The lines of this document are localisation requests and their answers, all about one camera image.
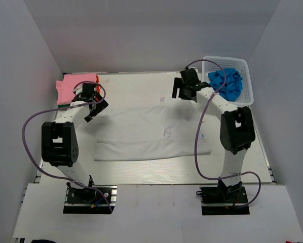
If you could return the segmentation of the blue t shirt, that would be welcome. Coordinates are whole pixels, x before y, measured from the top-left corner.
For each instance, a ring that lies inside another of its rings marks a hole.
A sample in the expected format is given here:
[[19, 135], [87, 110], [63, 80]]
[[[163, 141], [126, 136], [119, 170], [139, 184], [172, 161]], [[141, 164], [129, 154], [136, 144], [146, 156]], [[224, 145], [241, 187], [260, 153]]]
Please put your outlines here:
[[225, 68], [224, 72], [226, 74], [226, 82], [222, 88], [220, 87], [224, 83], [224, 73], [221, 70], [208, 73], [210, 85], [214, 90], [220, 88], [218, 92], [221, 97], [227, 101], [235, 102], [241, 95], [243, 89], [243, 78], [234, 68]]

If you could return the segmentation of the white t shirt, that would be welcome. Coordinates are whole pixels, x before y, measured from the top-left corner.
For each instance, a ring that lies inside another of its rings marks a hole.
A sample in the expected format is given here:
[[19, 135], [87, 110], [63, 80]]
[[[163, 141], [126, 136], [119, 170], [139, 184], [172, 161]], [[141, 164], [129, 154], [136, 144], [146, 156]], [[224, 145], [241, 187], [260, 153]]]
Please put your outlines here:
[[156, 106], [107, 108], [94, 118], [95, 161], [192, 156], [203, 107], [187, 100]]

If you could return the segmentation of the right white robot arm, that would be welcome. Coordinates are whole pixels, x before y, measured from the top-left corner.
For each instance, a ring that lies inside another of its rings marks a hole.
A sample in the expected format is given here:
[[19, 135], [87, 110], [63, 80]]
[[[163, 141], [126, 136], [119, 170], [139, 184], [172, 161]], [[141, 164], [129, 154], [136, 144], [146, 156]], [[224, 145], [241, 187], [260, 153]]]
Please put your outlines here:
[[230, 103], [207, 82], [201, 82], [195, 69], [186, 68], [180, 75], [174, 79], [172, 98], [195, 101], [220, 121], [219, 139], [224, 148], [224, 163], [218, 178], [218, 195], [222, 201], [229, 202], [241, 188], [244, 158], [255, 140], [252, 113], [247, 106]]

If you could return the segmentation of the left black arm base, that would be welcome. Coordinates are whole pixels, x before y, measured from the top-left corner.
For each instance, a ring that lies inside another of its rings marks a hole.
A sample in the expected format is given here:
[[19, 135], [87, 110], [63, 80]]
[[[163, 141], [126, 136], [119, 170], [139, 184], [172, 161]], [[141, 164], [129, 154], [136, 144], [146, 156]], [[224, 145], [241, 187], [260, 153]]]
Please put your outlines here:
[[63, 206], [64, 214], [110, 215], [117, 201], [117, 186], [97, 186], [96, 190], [73, 188], [67, 182], [67, 191]]

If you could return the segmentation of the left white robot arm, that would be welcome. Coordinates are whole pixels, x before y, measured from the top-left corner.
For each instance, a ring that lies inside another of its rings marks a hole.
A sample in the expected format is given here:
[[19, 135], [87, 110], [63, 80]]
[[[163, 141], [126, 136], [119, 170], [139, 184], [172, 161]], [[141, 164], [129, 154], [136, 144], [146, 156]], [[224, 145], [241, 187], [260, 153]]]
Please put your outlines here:
[[53, 122], [42, 124], [42, 159], [70, 179], [70, 186], [80, 188], [79, 196], [86, 202], [96, 197], [92, 177], [79, 162], [76, 129], [82, 121], [90, 122], [108, 107], [99, 94], [101, 85], [84, 81], [77, 84], [70, 106]]

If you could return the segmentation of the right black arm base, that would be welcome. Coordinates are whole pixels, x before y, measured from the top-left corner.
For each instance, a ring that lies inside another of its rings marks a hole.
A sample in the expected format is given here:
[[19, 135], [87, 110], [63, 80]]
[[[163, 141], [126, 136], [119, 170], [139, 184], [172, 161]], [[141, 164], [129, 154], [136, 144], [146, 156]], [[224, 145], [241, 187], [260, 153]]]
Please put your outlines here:
[[203, 216], [249, 215], [249, 206], [240, 208], [248, 203], [245, 187], [239, 192], [233, 192], [228, 198], [219, 193], [217, 187], [200, 187], [196, 196], [201, 200]]

